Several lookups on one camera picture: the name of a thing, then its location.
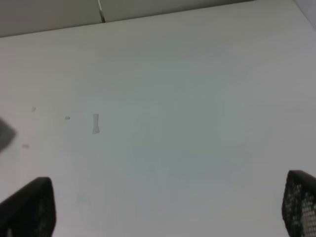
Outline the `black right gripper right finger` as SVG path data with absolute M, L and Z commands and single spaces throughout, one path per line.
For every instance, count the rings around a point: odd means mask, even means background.
M 302 170 L 287 174 L 282 218 L 290 237 L 316 235 L 316 178 Z

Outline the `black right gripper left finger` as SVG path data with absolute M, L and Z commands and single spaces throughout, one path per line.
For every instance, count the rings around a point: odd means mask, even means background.
M 51 237 L 56 225 L 54 189 L 38 177 L 0 203 L 2 237 Z

